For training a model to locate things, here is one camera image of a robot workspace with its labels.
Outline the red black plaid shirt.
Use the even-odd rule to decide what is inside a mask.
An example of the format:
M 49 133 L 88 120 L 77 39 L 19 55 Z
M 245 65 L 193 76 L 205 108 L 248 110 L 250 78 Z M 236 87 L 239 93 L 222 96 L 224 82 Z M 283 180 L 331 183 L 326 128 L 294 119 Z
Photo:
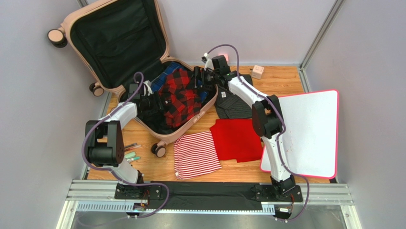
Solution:
M 166 125 L 178 128 L 199 114 L 202 100 L 194 88 L 193 72 L 178 69 L 166 76 L 158 91 L 163 103 Z

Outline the blue plaid shirt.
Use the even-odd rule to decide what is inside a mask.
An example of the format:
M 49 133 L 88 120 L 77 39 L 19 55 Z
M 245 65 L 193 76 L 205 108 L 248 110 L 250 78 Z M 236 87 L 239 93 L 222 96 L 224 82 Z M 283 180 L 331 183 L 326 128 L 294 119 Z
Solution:
M 178 62 L 171 62 L 167 66 L 167 68 L 156 79 L 154 79 L 152 81 L 151 86 L 150 86 L 152 91 L 153 92 L 159 91 L 163 87 L 163 85 L 165 83 L 166 76 L 172 74 L 173 72 L 175 72 L 177 70 L 189 70 L 189 69 L 182 66 Z

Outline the pink suitcase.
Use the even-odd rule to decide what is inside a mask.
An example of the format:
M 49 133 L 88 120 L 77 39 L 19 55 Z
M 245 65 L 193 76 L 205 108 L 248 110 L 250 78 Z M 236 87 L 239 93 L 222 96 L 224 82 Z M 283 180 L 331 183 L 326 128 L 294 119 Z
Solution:
M 129 96 L 133 76 L 142 72 L 151 83 L 171 62 L 193 71 L 185 62 L 169 54 L 169 43 L 155 0 L 99 0 L 68 15 L 61 27 L 48 32 L 57 48 L 71 45 L 86 64 L 96 82 L 90 85 L 95 96 L 104 91 L 117 95 L 120 102 Z M 163 115 L 136 116 L 135 120 L 159 142 L 151 148 L 157 157 L 166 154 L 166 146 L 176 141 L 214 105 L 216 85 L 197 89 L 202 100 L 198 115 L 178 128 L 166 125 Z

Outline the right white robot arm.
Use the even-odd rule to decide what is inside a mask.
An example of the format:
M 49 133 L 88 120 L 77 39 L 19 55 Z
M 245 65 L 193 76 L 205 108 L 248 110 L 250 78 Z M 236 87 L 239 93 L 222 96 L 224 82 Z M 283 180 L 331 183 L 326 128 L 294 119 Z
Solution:
M 240 76 L 239 72 L 233 73 L 223 55 L 211 58 L 205 53 L 202 62 L 204 67 L 194 71 L 196 80 L 202 86 L 217 85 L 226 88 L 251 106 L 253 129 L 262 139 L 271 165 L 271 185 L 262 190 L 279 201 L 293 200 L 297 193 L 296 183 L 284 151 L 285 124 L 278 97 L 260 92 Z

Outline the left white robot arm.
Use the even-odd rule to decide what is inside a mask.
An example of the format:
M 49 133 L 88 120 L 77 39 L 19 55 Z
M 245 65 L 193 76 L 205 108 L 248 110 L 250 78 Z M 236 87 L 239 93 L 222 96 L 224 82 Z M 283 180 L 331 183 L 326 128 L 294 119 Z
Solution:
M 133 168 L 124 158 L 122 129 L 137 116 L 137 103 L 133 100 L 139 95 L 142 85 L 129 98 L 99 120 L 86 123 L 85 139 L 81 153 L 84 162 L 92 169 L 110 172 L 123 185 L 143 188 L 142 173 Z

